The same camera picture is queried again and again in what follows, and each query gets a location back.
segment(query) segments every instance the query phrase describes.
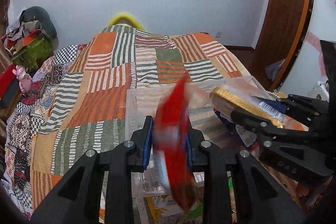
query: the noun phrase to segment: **pile of clothes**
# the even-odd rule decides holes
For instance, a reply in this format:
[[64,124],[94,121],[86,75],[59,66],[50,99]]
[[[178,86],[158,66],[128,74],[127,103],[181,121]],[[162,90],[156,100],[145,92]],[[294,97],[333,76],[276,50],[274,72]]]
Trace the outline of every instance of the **pile of clothes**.
[[41,7],[24,10],[19,27],[2,37],[2,42],[13,63],[36,71],[53,55],[50,42],[57,37],[49,14]]

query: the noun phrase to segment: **red snack bag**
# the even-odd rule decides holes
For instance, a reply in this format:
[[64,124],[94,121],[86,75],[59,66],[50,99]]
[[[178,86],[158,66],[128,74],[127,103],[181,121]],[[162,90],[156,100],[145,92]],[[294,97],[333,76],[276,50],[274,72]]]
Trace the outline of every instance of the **red snack bag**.
[[184,75],[172,93],[157,107],[153,130],[153,150],[159,178],[165,188],[170,187],[177,204],[186,212],[196,200],[194,176],[187,168],[185,140],[188,130]]

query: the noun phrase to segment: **wooden door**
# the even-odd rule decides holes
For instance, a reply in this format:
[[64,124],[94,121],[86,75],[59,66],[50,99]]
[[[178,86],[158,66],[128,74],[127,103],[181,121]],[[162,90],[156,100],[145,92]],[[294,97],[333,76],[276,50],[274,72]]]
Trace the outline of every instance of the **wooden door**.
[[265,68],[285,59],[292,47],[303,13],[305,0],[269,0],[264,25],[249,68],[252,75],[266,88]]

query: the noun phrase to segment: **patchwork quilt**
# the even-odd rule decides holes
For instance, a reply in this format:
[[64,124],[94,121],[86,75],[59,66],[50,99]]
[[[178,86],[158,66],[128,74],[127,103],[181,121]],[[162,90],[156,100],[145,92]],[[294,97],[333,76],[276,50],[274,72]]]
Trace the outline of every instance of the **patchwork quilt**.
[[[183,73],[189,82],[249,75],[207,34],[169,37],[124,25],[49,58],[7,126],[6,175],[27,216],[86,150],[125,140],[128,89],[173,84]],[[195,113],[192,124],[223,144],[223,125],[210,112]]]

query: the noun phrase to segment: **pink toy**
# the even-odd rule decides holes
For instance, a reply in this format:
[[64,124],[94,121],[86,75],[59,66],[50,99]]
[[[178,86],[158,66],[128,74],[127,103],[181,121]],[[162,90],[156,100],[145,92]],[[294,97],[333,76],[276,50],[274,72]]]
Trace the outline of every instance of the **pink toy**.
[[16,66],[16,70],[13,69],[13,73],[19,80],[21,93],[27,94],[32,85],[32,77],[26,73],[26,69],[22,66]]

